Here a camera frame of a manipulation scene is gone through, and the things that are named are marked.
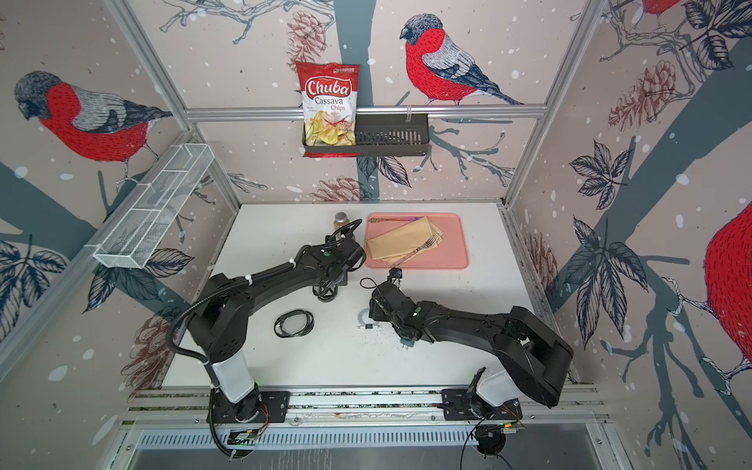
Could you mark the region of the clear pouch black zipper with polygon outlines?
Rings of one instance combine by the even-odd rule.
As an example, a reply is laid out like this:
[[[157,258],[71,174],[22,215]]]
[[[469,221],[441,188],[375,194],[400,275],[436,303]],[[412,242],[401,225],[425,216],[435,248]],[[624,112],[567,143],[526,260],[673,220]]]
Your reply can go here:
[[[338,276],[333,274],[324,276],[319,279],[311,288],[313,295],[323,303],[329,303],[336,299],[339,287],[347,284],[347,274],[342,273]]]

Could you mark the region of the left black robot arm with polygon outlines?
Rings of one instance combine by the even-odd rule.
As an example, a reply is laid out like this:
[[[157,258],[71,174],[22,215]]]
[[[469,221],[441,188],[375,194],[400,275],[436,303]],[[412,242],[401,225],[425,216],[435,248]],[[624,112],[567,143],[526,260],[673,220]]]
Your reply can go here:
[[[329,311],[364,261],[365,250],[354,236],[335,233],[322,244],[303,246],[279,266],[232,279],[216,275],[201,299],[174,319],[166,346],[203,366],[211,387],[229,405],[255,413],[260,388],[243,352],[252,315],[304,290]]]

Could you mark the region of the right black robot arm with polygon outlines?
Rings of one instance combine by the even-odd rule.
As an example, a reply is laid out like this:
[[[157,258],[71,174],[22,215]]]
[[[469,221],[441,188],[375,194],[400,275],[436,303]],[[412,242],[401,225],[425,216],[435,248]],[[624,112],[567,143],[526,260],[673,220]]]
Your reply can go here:
[[[431,301],[415,303],[387,280],[372,289],[369,317],[390,323],[405,344],[448,342],[495,356],[499,366],[479,369],[471,381],[471,401],[493,409],[522,397],[546,407],[560,401],[573,350],[524,307],[480,315]]]

